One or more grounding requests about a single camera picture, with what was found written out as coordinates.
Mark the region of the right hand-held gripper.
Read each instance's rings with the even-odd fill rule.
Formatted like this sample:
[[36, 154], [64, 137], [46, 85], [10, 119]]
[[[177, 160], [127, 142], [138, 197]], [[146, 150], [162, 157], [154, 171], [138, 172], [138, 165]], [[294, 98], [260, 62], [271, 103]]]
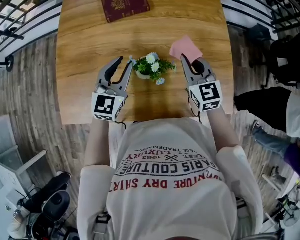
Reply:
[[208, 61], [200, 57], [191, 64], [183, 53], [180, 61], [187, 80], [189, 100], [200, 113], [218, 109], [223, 101], [222, 88]]

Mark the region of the dark red book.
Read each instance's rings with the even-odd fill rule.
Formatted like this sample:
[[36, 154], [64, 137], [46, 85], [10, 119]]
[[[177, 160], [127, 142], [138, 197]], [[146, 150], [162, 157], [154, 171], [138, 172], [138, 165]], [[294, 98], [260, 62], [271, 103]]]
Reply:
[[110, 24], [151, 10], [148, 0], [101, 0], [106, 21]]

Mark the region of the black swivel chair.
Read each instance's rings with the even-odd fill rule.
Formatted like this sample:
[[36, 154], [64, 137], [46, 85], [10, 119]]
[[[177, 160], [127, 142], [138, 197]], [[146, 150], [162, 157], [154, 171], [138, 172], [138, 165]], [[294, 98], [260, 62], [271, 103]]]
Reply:
[[58, 222], [70, 206], [70, 195], [66, 190], [55, 192], [43, 205], [42, 213], [53, 222]]

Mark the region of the black office chair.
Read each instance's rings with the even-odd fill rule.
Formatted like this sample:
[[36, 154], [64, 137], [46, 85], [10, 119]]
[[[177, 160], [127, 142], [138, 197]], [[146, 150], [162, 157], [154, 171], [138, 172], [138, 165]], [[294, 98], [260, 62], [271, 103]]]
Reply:
[[262, 89], [268, 87], [270, 75], [285, 86], [300, 85], [300, 33], [278, 39], [270, 45], [264, 45], [262, 52], [267, 67], [266, 81]]

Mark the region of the person's right forearm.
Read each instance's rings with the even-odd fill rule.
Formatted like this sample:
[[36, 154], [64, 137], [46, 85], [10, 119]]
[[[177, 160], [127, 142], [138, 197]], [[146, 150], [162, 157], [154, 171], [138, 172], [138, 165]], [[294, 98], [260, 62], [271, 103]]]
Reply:
[[217, 152], [223, 148], [241, 146], [238, 135], [222, 107], [207, 111]]

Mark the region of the flowering plant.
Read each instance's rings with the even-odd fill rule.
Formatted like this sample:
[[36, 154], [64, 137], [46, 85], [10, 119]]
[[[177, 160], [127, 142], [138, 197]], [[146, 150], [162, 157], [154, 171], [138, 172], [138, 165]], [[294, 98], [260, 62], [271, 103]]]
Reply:
[[138, 78], [141, 80], [151, 80], [157, 86], [163, 85], [166, 82], [164, 74], [168, 71], [174, 73], [177, 71], [175, 63], [161, 59], [156, 52], [151, 52], [138, 59], [130, 55], [127, 64], [128, 63], [132, 63], [133, 70]]

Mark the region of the white work desk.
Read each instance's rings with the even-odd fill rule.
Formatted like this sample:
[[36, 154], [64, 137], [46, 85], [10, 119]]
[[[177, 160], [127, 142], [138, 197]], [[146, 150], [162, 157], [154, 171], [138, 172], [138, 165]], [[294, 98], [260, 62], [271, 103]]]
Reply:
[[286, 195], [289, 195], [297, 184], [300, 184], [299, 175], [294, 172], [291, 177], [288, 177], [284, 184], [275, 183], [275, 180], [268, 177], [266, 174], [262, 175], [262, 178], [277, 192], [276, 199], [281, 199]]

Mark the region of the person's left forearm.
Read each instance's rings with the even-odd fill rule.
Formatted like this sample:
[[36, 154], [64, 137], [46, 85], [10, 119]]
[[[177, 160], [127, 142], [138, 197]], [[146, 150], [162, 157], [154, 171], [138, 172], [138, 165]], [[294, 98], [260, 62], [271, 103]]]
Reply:
[[92, 119], [85, 149], [84, 167], [110, 166], [109, 122]]

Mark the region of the white side desk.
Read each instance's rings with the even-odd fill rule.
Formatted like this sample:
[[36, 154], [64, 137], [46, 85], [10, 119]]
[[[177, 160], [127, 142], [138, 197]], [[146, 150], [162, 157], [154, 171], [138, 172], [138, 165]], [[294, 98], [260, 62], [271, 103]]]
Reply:
[[5, 187], [16, 190], [23, 196], [35, 189], [27, 170], [47, 154], [41, 151], [24, 163], [15, 141], [9, 115], [0, 116], [0, 181]]

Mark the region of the person's white printed shirt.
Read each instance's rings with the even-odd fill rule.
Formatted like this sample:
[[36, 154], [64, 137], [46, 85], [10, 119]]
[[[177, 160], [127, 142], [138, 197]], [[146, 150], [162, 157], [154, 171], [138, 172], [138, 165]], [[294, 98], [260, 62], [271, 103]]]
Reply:
[[216, 151], [209, 128], [189, 119], [128, 127], [116, 167], [81, 170], [80, 240], [234, 240], [258, 234], [263, 203], [241, 146]]

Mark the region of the black round railing foot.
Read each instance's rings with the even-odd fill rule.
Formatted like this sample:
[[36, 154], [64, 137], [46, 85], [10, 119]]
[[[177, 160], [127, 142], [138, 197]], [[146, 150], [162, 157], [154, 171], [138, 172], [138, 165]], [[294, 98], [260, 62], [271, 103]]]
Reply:
[[9, 73], [13, 70], [14, 66], [14, 56], [10, 55], [5, 58], [5, 63], [6, 63], [6, 71]]

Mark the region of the black floor box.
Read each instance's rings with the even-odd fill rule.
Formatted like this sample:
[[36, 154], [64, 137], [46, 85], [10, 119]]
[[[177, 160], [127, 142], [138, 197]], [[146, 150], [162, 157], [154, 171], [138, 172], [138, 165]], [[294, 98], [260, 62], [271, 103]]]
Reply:
[[246, 31], [245, 36], [247, 40], [259, 51], [259, 56], [257, 58], [252, 58], [249, 61], [249, 66], [254, 68], [255, 66], [266, 65], [270, 56], [270, 47], [273, 41], [270, 30], [258, 23], [249, 28]]

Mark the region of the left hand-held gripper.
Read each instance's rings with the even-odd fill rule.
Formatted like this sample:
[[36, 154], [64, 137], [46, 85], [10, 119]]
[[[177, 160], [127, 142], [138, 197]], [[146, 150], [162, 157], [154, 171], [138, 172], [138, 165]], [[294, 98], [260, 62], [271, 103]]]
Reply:
[[116, 57], [99, 71], [97, 86], [91, 98], [91, 113], [94, 119], [115, 122], [126, 103], [128, 97], [126, 90], [133, 71], [133, 63], [129, 62], [125, 66], [118, 81], [111, 81], [123, 58], [123, 56]]

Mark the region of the black metal railing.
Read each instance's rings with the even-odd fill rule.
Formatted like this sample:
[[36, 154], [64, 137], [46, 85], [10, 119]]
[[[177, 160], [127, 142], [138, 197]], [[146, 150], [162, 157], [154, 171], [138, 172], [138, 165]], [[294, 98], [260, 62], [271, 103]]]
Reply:
[[220, 0], [228, 25], [260, 24], [274, 34], [300, 28], [300, 0]]
[[57, 33], [63, 0], [0, 0], [0, 57]]

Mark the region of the pink cloth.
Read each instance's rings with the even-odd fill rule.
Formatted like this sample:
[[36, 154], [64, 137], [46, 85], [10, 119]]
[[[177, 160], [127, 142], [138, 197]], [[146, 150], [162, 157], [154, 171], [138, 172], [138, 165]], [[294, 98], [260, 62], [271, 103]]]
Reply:
[[191, 64], [203, 56], [203, 53], [187, 35], [172, 44], [169, 54], [177, 60], [181, 60], [181, 56], [184, 55]]

